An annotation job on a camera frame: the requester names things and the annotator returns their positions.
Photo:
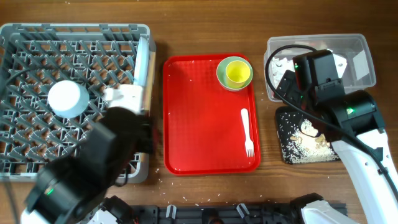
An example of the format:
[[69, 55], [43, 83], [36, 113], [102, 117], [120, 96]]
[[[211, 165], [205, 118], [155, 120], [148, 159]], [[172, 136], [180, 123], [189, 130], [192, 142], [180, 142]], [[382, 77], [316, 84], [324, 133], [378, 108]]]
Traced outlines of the white napkin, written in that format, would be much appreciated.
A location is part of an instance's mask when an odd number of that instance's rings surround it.
[[287, 58], [279, 59], [274, 57], [271, 60], [271, 69], [275, 87], [278, 86], [287, 70], [290, 70], [291, 72], [295, 71], [293, 61], [288, 60]]

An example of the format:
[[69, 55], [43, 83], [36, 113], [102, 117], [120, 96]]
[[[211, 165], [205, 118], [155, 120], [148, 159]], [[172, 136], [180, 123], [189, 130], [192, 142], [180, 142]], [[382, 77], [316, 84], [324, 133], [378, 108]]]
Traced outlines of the large light blue plate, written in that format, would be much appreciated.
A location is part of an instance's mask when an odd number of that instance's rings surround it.
[[149, 65], [149, 43], [146, 38], [140, 37], [137, 46], [137, 56], [134, 71], [134, 84], [146, 85], [147, 70]]

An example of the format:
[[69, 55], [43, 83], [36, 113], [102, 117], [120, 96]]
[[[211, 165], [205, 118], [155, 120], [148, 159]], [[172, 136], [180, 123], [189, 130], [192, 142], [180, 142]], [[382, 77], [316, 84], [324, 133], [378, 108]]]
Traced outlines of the small light blue bowl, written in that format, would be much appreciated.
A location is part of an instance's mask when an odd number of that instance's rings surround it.
[[90, 96], [84, 86], [64, 80], [51, 87], [47, 100], [57, 116], [70, 119], [87, 109]]

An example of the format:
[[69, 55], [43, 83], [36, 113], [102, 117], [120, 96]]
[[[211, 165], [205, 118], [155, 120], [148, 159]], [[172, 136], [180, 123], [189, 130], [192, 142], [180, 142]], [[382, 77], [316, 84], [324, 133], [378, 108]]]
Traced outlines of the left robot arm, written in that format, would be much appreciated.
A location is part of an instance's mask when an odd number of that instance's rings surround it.
[[45, 165], [36, 177], [21, 214], [21, 223], [77, 223], [99, 205], [136, 153], [152, 153], [154, 128], [150, 116], [112, 107], [86, 140]]

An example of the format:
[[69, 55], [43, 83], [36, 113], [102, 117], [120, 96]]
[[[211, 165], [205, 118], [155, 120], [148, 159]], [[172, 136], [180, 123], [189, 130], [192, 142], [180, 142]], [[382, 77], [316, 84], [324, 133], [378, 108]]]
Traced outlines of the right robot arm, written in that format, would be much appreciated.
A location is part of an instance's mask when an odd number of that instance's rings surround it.
[[291, 70], [274, 93], [325, 134], [349, 173], [368, 223], [397, 223], [397, 171], [372, 96], [363, 90], [345, 93], [336, 72]]

